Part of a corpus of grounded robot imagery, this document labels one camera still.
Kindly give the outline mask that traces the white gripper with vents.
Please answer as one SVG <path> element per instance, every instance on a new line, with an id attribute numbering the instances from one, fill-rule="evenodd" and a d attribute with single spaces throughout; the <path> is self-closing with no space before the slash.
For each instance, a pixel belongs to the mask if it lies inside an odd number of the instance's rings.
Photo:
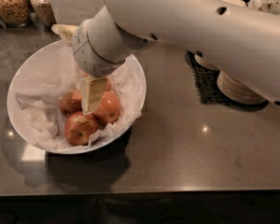
<path id="1" fill-rule="evenodd" d="M 86 115 L 98 108 L 107 86 L 106 76 L 124 64 L 124 61 L 113 63 L 106 60 L 95 51 L 88 38 L 90 24 L 91 20 L 85 20 L 78 28 L 75 25 L 67 24 L 53 24 L 51 26 L 52 32 L 58 35 L 66 45 L 72 44 L 77 66 L 92 76 L 84 77 L 79 81 L 82 112 Z"/>

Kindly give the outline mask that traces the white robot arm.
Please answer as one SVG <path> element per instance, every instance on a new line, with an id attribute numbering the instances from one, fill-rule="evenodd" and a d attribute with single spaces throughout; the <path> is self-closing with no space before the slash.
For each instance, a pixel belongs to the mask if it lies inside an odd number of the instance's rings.
<path id="1" fill-rule="evenodd" d="M 105 0 L 65 39 L 79 68 L 93 77 L 165 43 L 201 55 L 280 107 L 280 15 L 222 0 Z"/>

